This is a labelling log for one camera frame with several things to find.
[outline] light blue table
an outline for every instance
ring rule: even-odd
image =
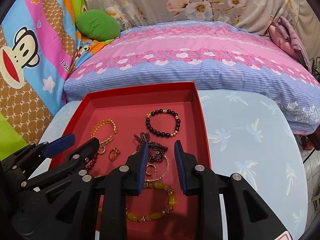
[[[198,93],[212,169],[226,176],[240,173],[279,217],[293,240],[298,240],[307,220],[307,182],[297,143],[277,104],[249,92],[199,90]],[[66,104],[40,142],[61,137],[79,104],[80,101]],[[50,159],[45,160],[32,176],[48,170],[49,164]],[[222,196],[220,199],[227,240]]]

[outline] bed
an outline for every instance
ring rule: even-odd
[[[195,81],[199,90],[265,95],[295,134],[313,133],[320,124],[320,84],[308,70],[273,42],[222,22],[126,30],[74,71],[64,91],[74,101],[98,90],[180,81]]]

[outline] green pillow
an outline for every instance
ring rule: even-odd
[[[120,26],[110,15],[101,10],[82,12],[76,19],[78,30],[90,39],[107,41],[120,36]]]

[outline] white tile floor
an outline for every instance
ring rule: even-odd
[[[300,151],[302,160],[305,160],[311,151]],[[320,194],[320,151],[315,151],[305,162],[307,187],[308,187],[308,215],[306,229],[309,227],[318,211],[312,203],[312,199]]]

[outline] garnet bead bracelet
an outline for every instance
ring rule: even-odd
[[[174,127],[174,132],[173,133],[165,133],[165,132],[160,132],[160,131],[157,131],[156,129],[154,129],[151,124],[150,124],[150,118],[152,116],[155,116],[155,115],[158,115],[158,114],[171,114],[175,119],[176,119],[176,124],[175,124],[175,127]],[[179,116],[178,116],[178,113],[176,113],[175,111],[173,110],[170,110],[170,109],[167,109],[167,110],[164,110],[164,109],[159,109],[159,110],[156,110],[154,112],[151,112],[149,114],[147,114],[147,118],[146,118],[146,126],[147,126],[147,129],[154,135],[158,136],[158,137],[166,137],[166,138],[170,138],[170,137],[173,137],[173,136],[176,136],[178,131],[180,130],[180,123],[181,123],[181,120],[179,119]]]

